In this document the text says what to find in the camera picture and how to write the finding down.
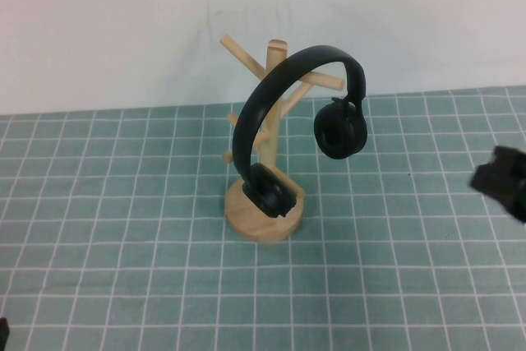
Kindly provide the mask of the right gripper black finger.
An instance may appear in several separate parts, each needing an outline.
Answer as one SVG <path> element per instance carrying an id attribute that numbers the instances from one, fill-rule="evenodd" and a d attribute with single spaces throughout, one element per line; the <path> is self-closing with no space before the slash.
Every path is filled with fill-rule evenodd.
<path id="1" fill-rule="evenodd" d="M 525 153 L 514 147 L 496 145 L 491 163 L 497 171 L 515 180 L 525 179 Z"/>
<path id="2" fill-rule="evenodd" d="M 525 167 L 477 166 L 469 186 L 497 202 L 510 216 L 525 224 Z"/>

